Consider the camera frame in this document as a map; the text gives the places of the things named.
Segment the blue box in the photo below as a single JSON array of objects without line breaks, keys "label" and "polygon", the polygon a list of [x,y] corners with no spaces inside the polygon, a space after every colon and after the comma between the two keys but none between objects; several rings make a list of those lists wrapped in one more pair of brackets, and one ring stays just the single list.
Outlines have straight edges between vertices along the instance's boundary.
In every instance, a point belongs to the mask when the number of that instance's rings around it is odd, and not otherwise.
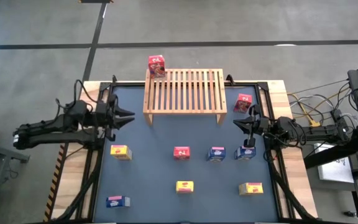
[{"label": "blue box", "polygon": [[206,160],[213,161],[213,162],[222,162],[222,160],[225,157],[226,157],[226,149],[224,147],[211,147],[208,150]]},{"label": "blue box", "polygon": [[236,151],[234,151],[234,159],[252,159],[256,156],[256,148],[254,147],[244,147],[240,146]]},{"label": "blue box", "polygon": [[130,207],[131,199],[125,196],[112,196],[106,199],[106,207]]}]

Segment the red cube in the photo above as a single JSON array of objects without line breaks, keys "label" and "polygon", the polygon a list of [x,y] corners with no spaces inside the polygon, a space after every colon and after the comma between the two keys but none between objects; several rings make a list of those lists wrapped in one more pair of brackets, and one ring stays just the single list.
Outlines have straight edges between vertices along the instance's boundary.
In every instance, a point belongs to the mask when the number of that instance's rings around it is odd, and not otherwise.
[{"label": "red cube", "polygon": [[252,96],[240,93],[234,106],[234,112],[246,113],[251,104]]},{"label": "red cube", "polygon": [[151,78],[165,77],[165,60],[162,55],[149,56],[149,70]]},{"label": "red cube", "polygon": [[177,146],[173,148],[174,159],[190,159],[190,147]]}]

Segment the concrete floor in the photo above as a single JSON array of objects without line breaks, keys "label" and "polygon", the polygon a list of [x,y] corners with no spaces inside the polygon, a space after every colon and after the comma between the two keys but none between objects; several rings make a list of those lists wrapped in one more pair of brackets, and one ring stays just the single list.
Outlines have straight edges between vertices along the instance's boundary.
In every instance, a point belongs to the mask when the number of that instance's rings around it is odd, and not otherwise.
[{"label": "concrete floor", "polygon": [[[0,44],[90,43],[100,6],[0,0]],[[108,5],[99,42],[351,39],[358,39],[358,0],[132,0]],[[0,50],[0,146],[12,149],[18,125],[53,118],[55,98],[72,100],[88,54],[88,49]],[[358,45],[98,49],[90,80],[110,80],[113,74],[143,80],[146,58],[153,54],[163,54],[171,68],[214,67],[237,80],[284,80],[288,91],[343,80],[358,68]],[[341,85],[300,96],[329,96]],[[356,114],[346,103],[341,109]],[[31,154],[28,164],[12,162],[19,176],[1,189],[0,223],[42,220],[57,151],[58,146],[38,146],[24,151]],[[320,218],[358,222],[341,215],[354,210],[350,192],[312,191]]]}]

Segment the wooden slatted rack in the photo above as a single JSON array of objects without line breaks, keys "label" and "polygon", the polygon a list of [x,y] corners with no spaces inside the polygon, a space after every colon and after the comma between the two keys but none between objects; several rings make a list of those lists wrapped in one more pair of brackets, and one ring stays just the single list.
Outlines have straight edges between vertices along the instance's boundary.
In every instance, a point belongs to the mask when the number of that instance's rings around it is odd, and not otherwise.
[{"label": "wooden slatted rack", "polygon": [[222,69],[166,69],[165,78],[146,71],[143,114],[153,125],[155,114],[216,114],[223,124],[227,113]]}]

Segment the small snack box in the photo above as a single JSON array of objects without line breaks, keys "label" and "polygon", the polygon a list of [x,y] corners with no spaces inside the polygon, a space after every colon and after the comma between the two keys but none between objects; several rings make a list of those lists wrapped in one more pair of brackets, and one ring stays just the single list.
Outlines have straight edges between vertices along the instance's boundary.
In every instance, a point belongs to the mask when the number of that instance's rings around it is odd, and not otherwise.
[{"label": "small snack box", "polygon": [[193,181],[177,181],[177,194],[191,194],[194,192]]},{"label": "small snack box", "polygon": [[176,146],[173,148],[174,159],[190,159],[190,147],[189,146]]},{"label": "small snack box", "polygon": [[224,147],[211,147],[206,156],[207,161],[222,162],[226,156],[226,149]]},{"label": "small snack box", "polygon": [[132,151],[128,146],[111,145],[110,154],[119,160],[132,160]]},{"label": "small snack box", "polygon": [[162,55],[149,56],[149,70],[151,78],[165,77],[165,60]]},{"label": "small snack box", "polygon": [[234,151],[234,159],[252,159],[256,156],[255,147],[244,147],[240,146],[237,150]]},{"label": "small snack box", "polygon": [[106,199],[106,207],[130,207],[131,199],[125,196],[112,196]]},{"label": "small snack box", "polygon": [[240,195],[263,194],[262,183],[244,183],[239,186]]},{"label": "small snack box", "polygon": [[240,93],[234,106],[234,112],[246,113],[251,104],[252,96]]}]

